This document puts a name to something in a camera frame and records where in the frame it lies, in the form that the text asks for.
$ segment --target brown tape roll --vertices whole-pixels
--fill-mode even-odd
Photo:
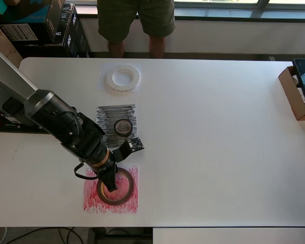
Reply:
[[[132,196],[132,193],[133,193],[134,182],[133,182],[133,178],[132,178],[131,174],[128,171],[126,171],[125,169],[122,169],[122,168],[118,168],[118,174],[124,175],[129,181],[128,192],[126,193],[126,195],[123,198],[121,198],[119,200],[108,199],[104,194],[104,184],[103,184],[103,182],[101,180],[99,180],[98,183],[97,183],[98,197],[102,200],[102,202],[104,202],[108,205],[120,205],[122,203],[125,203],[130,199],[130,197]]]

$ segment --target paper sheet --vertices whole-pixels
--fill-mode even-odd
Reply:
[[[97,194],[97,182],[98,180],[86,180],[84,185],[84,198],[83,198],[83,210],[92,212],[100,212],[100,213],[118,213],[118,214],[135,214],[138,212],[138,167],[125,167],[124,169],[128,170],[131,174],[133,181],[134,181],[134,189],[132,196],[130,199],[117,206],[107,205],[106,203],[102,202]],[[86,175],[93,177],[95,173],[91,169],[87,169]],[[118,190],[109,193],[108,191],[104,191],[107,198],[113,199],[117,195],[125,195],[128,189],[122,188],[124,178],[116,178],[116,185],[118,186]]]

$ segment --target black cable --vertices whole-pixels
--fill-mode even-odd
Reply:
[[[90,179],[90,180],[94,180],[94,179],[98,179],[98,177],[100,177],[100,174],[101,174],[101,170],[98,171],[96,174],[96,176],[94,177],[89,177],[89,176],[85,176],[85,175],[82,175],[82,174],[78,174],[77,171],[78,169],[80,169],[82,166],[83,166],[83,162],[81,162],[80,164],[78,164],[75,168],[74,168],[74,172],[75,172],[75,176],[77,176],[78,178],[81,178],[81,179]]]
[[[60,236],[60,238],[61,238],[63,244],[66,244],[65,241],[64,241],[63,238],[62,238],[62,235],[61,235],[61,232],[60,232],[60,228],[58,228],[57,230],[58,230],[58,232],[59,232],[59,236]]]
[[[47,230],[47,229],[66,229],[66,230],[69,230],[69,231],[71,231],[72,233],[74,233],[74,234],[79,238],[79,240],[81,241],[81,244],[83,244],[83,240],[81,239],[80,235],[78,235],[75,231],[73,231],[72,229],[67,228],[67,227],[44,227],[44,228],[36,229],[36,230],[30,231],[30,232],[28,232],[28,233],[26,233],[26,234],[23,234],[23,235],[21,235],[20,237],[17,237],[17,238],[15,238],[15,239],[12,239],[11,241],[7,242],[6,244],[10,244],[10,243],[12,243],[12,242],[14,242],[14,241],[16,241],[16,240],[18,240],[18,239],[21,239],[21,238],[24,237],[24,236],[27,236],[27,235],[29,235],[29,234],[32,234],[32,233],[34,233],[34,232],[36,232],[36,231],[39,231],[39,230]]]
[[[110,233],[110,232],[113,231],[113,230],[121,230],[121,231],[123,231],[125,234],[130,235],[130,233],[129,233],[128,231],[126,231],[125,229],[122,229],[122,228],[114,228],[114,229],[111,229],[111,230],[109,230],[106,234]]]
[[[74,228],[75,228],[75,227],[72,227],[72,228],[69,230],[69,232],[68,232],[68,235],[67,235],[67,244],[69,244],[69,235],[70,235],[71,231],[72,231]]]

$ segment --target person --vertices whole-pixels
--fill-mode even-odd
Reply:
[[[97,10],[98,32],[108,41],[111,57],[123,57],[124,39],[137,13],[149,35],[151,56],[164,57],[165,37],[175,29],[174,0],[97,0]]]

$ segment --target tape roll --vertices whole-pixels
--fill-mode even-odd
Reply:
[[[133,193],[134,182],[133,182],[133,178],[132,178],[131,174],[128,171],[126,171],[125,169],[122,169],[122,168],[118,168],[118,172],[117,173],[118,174],[122,174],[129,181],[128,192],[121,199],[119,199],[119,200],[108,199],[105,196],[105,193],[104,193],[104,184],[103,184],[103,182],[101,180],[99,180],[98,183],[97,183],[97,195],[102,200],[102,202],[104,202],[104,203],[106,203],[108,205],[120,205],[122,203],[125,203],[125,202],[127,202],[130,199],[130,197],[132,196],[132,193]]]
[[[120,85],[116,83],[115,74],[121,72],[127,73],[129,76],[132,77],[132,80],[129,84]],[[111,89],[117,92],[126,93],[136,88],[137,84],[139,83],[139,79],[140,79],[140,74],[135,67],[131,65],[121,65],[121,66],[117,66],[112,72],[108,73],[107,84]]]

